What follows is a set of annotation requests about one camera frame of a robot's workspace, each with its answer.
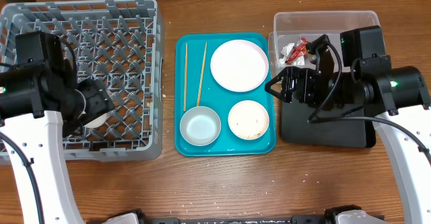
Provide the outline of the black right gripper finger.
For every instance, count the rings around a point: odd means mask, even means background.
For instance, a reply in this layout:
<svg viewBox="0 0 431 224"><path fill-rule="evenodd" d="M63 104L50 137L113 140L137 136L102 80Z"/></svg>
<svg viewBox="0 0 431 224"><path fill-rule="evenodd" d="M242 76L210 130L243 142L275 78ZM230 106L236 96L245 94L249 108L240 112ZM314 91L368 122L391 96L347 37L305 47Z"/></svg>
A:
<svg viewBox="0 0 431 224"><path fill-rule="evenodd" d="M284 77L274 77L265 84L265 91L282 102L286 101L286 80Z"/></svg>
<svg viewBox="0 0 431 224"><path fill-rule="evenodd" d="M274 78L271 79L270 83L278 83L279 81L284 80L285 78L290 77L290 67L286 67L282 69Z"/></svg>

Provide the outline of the white paper napkin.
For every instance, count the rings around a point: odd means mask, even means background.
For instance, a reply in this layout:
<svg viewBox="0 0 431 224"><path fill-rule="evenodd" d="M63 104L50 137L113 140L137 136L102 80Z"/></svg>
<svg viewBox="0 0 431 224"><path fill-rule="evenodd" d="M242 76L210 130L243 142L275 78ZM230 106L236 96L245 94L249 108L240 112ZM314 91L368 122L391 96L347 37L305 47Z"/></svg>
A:
<svg viewBox="0 0 431 224"><path fill-rule="evenodd" d="M288 56L293 51L294 46L295 46L294 43L289 43L287 46L283 47L283 49L281 51L282 58L279 60L280 65L282 65L282 66L286 66L286 65L304 66L305 65L304 56L300 56L300 57L294 59L290 63L287 62Z"/></svg>

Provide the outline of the red snack wrapper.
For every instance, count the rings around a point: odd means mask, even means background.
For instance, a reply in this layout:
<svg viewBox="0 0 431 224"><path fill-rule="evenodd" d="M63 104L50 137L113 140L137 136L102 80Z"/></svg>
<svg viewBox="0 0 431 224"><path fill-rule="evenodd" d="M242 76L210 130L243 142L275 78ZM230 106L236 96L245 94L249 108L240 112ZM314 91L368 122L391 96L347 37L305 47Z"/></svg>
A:
<svg viewBox="0 0 431 224"><path fill-rule="evenodd" d="M294 59L300 57L300 56L304 56L304 60L305 60L305 56L306 56L306 45L308 43L308 40L305 38L300 38L294 46L293 51L289 54L288 56L288 60L287 62L290 63L292 62Z"/></svg>

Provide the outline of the small white bowl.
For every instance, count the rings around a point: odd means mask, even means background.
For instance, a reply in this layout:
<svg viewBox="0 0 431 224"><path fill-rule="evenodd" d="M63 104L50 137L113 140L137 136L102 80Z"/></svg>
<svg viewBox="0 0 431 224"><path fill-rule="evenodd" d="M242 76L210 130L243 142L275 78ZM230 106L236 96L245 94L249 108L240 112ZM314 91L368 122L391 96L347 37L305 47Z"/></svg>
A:
<svg viewBox="0 0 431 224"><path fill-rule="evenodd" d="M269 114L260 103L243 100L231 108L228 126L238 138L255 140L262 137L269 128Z"/></svg>

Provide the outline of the white cup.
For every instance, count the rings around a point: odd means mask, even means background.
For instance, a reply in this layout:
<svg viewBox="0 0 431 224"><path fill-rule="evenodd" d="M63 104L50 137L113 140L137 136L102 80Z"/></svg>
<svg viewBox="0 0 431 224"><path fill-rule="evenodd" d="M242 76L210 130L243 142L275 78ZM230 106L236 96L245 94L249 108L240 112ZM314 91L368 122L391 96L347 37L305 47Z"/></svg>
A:
<svg viewBox="0 0 431 224"><path fill-rule="evenodd" d="M99 126L102 126L107 121L107 118L108 118L108 113L102 114L101 116L85 124L84 126L86 128L98 128Z"/></svg>

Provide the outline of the cooked rice leftovers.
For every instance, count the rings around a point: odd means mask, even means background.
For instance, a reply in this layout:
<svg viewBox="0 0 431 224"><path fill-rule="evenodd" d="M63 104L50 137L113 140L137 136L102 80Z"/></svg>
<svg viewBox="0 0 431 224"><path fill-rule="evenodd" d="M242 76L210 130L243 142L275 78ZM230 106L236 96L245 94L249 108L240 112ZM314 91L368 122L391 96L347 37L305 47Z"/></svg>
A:
<svg viewBox="0 0 431 224"><path fill-rule="evenodd" d="M235 124L235 133L241 139L253 140L261 136L264 126L258 118L241 119Z"/></svg>

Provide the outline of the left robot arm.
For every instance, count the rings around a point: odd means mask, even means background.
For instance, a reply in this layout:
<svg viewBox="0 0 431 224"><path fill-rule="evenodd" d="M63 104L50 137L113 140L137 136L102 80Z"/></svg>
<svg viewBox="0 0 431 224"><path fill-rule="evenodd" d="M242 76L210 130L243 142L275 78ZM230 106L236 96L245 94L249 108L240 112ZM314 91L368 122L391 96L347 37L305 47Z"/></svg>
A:
<svg viewBox="0 0 431 224"><path fill-rule="evenodd" d="M1 140L13 168L25 223L83 223L63 152L63 139L100 126L114 103L100 80L77 80L76 60L54 34L15 38L17 62L1 74Z"/></svg>

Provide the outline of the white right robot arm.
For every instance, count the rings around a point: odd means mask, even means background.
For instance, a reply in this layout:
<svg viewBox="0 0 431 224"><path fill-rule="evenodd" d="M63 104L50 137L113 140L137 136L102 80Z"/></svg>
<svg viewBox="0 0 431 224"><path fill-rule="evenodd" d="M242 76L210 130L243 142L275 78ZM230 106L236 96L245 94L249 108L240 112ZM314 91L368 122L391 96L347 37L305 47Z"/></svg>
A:
<svg viewBox="0 0 431 224"><path fill-rule="evenodd" d="M382 141L405 222L430 222L430 95L415 67L287 67L265 90L281 101L285 141L357 148Z"/></svg>

